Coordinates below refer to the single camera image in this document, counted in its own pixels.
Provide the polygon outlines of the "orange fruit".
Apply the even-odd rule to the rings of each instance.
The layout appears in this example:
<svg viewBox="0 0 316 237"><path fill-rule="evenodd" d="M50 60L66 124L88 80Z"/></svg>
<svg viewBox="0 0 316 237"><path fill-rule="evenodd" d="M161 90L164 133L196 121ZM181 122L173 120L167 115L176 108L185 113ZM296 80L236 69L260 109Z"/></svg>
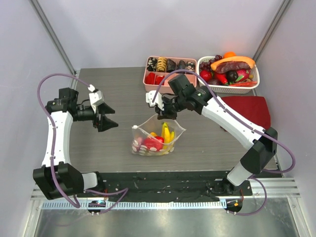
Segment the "orange fruit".
<svg viewBox="0 0 316 237"><path fill-rule="evenodd" d="M153 136L153 137L157 137L158 136L155 132L151 132L150 135Z"/></svg>

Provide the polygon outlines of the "clear polka dot zip bag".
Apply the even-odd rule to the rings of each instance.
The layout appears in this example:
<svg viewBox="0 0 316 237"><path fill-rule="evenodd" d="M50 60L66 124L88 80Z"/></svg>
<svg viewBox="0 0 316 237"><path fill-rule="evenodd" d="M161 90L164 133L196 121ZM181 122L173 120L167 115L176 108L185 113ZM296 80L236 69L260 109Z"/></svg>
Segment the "clear polka dot zip bag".
<svg viewBox="0 0 316 237"><path fill-rule="evenodd" d="M177 121L159 120L151 116L140 125L132 126L131 151L140 156L163 156L173 152L175 142L185 132Z"/></svg>

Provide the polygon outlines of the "yellow banana bunch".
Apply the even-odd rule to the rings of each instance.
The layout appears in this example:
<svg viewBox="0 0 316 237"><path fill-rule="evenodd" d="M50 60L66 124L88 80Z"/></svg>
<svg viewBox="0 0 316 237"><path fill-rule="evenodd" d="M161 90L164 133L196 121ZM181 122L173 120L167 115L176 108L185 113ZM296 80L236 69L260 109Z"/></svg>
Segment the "yellow banana bunch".
<svg viewBox="0 0 316 237"><path fill-rule="evenodd" d="M161 136L165 144L169 144L174 140L175 132L169 130L169 126L166 122L162 124Z"/></svg>

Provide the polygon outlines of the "purple red onion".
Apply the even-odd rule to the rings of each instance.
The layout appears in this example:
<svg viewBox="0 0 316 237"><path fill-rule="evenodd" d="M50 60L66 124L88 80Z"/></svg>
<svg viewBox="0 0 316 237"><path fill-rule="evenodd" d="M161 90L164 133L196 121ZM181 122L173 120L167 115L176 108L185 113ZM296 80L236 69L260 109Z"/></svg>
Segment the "purple red onion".
<svg viewBox="0 0 316 237"><path fill-rule="evenodd" d="M140 147L143 143L143 138L142 137L137 137L137 138L134 138L133 142L132 142L132 145L134 147Z"/></svg>

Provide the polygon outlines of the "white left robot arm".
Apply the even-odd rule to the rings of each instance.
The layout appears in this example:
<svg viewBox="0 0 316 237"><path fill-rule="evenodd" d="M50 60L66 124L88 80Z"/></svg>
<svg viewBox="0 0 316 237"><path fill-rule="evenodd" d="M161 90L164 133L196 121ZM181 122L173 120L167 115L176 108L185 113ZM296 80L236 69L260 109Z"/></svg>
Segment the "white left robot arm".
<svg viewBox="0 0 316 237"><path fill-rule="evenodd" d="M46 154L41 168L33 170L33 179L48 200L79 195L88 190L94 197L100 197L105 184L98 171L81 173L70 162L70 132L73 122L91 121L98 132L117 127L107 118L115 111L104 102L103 93L96 89L89 94L89 106L78 104L79 93L71 88L59 90L59 97L48 101L45 111L49 116L49 133Z"/></svg>

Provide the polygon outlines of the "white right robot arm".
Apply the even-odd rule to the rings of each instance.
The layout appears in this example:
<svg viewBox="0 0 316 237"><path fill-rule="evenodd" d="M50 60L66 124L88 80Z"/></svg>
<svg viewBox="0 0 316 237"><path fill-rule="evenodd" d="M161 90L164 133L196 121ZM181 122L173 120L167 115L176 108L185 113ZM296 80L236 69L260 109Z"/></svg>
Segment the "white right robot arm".
<svg viewBox="0 0 316 237"><path fill-rule="evenodd" d="M196 89L184 74L172 78L168 83L175 95L173 98L164 98L155 90L146 94L146 102L155 109L158 119L176 119L180 111L195 111L216 122L247 150L223 182L225 193L236 194L241 184L251 175L261 173L276 154L277 131L271 127L265 130L247 120L207 86Z"/></svg>

